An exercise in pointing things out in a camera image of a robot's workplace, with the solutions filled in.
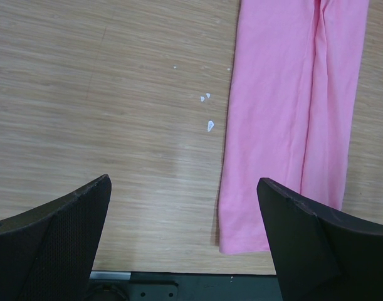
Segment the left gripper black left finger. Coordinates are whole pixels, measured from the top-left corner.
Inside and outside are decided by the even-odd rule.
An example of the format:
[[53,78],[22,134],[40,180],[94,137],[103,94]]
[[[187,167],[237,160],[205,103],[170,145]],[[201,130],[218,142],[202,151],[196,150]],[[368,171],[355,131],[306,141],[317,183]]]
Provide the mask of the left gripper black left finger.
[[0,300],[83,300],[111,192],[105,174],[0,220]]

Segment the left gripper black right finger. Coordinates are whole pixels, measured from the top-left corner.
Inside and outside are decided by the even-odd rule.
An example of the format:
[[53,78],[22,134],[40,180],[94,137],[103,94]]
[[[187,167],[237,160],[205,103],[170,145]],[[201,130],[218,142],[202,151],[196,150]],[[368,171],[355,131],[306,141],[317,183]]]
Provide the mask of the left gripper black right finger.
[[258,201],[283,300],[383,300],[383,225],[269,178]]

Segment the pink t-shirt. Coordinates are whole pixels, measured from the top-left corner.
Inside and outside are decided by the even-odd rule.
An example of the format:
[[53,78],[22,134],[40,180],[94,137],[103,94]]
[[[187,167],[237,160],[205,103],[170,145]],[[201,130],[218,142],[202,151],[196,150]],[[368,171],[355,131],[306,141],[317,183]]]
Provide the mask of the pink t-shirt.
[[242,1],[219,190],[219,249],[267,251],[268,177],[342,207],[368,1]]

